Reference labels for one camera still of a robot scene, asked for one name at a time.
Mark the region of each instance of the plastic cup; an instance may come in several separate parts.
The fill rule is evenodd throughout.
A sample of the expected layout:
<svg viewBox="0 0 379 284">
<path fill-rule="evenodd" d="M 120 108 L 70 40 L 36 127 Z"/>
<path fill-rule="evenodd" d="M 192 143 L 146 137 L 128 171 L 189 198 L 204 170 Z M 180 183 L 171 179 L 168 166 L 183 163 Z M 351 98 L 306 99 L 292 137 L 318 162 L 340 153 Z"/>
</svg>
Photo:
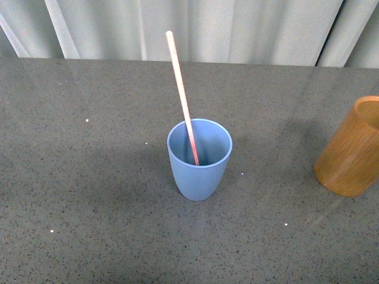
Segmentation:
<svg viewBox="0 0 379 284">
<path fill-rule="evenodd" d="M 171 129 L 167 147 L 180 192 L 192 201 L 207 199 L 219 185 L 232 152 L 232 138 L 220 124 L 195 118 L 192 128 L 200 165 L 196 166 L 184 121 Z"/>
</svg>

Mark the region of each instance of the countertop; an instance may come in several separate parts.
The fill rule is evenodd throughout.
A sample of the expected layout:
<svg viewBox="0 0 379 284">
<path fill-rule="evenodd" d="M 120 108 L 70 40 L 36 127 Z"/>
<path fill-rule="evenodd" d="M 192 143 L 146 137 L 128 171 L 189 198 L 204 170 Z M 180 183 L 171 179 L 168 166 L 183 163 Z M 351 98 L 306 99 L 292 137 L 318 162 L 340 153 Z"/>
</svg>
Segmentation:
<svg viewBox="0 0 379 284">
<path fill-rule="evenodd" d="M 313 165 L 379 70 L 181 63 L 233 151 L 210 198 L 176 187 L 170 62 L 0 59 L 0 283 L 378 283 L 379 191 Z"/>
</svg>

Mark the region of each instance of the curtain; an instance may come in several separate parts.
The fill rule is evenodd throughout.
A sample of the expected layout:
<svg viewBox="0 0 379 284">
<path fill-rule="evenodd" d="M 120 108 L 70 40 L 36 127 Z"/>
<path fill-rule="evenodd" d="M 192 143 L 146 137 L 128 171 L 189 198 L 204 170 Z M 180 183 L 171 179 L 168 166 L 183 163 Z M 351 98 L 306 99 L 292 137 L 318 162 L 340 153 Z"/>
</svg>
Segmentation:
<svg viewBox="0 0 379 284">
<path fill-rule="evenodd" d="M 0 56 L 379 67 L 379 0 L 2 0 Z"/>
</svg>

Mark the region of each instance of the wooden cup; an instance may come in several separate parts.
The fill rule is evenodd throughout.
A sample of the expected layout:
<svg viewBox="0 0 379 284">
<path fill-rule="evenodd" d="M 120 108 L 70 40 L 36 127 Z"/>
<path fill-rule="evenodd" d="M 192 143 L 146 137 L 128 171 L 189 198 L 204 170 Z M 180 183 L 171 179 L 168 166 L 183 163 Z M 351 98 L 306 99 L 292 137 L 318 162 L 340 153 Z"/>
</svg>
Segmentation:
<svg viewBox="0 0 379 284">
<path fill-rule="evenodd" d="M 379 178 L 379 96 L 359 98 L 314 165 L 319 182 L 358 196 Z"/>
</svg>

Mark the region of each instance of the pink straw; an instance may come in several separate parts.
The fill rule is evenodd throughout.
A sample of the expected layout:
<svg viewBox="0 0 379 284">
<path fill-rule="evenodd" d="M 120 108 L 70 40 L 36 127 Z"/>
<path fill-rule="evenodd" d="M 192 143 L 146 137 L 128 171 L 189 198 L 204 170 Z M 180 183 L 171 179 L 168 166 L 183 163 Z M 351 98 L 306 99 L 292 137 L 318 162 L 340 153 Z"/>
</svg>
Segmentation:
<svg viewBox="0 0 379 284">
<path fill-rule="evenodd" d="M 172 68 L 174 69 L 176 85 L 178 86 L 180 101 L 182 103 L 184 121 L 185 121 L 185 125 L 187 126 L 188 136 L 190 140 L 189 142 L 191 143 L 192 153 L 194 154 L 195 165 L 199 166 L 199 158 L 197 156 L 195 137 L 194 137 L 194 132 L 192 130 L 190 112 L 188 110 L 187 98 L 185 96 L 182 73 L 180 71 L 178 52 L 176 51 L 174 34 L 172 33 L 172 31 L 166 32 L 166 39 L 168 43 L 168 49 L 170 51 Z"/>
</svg>

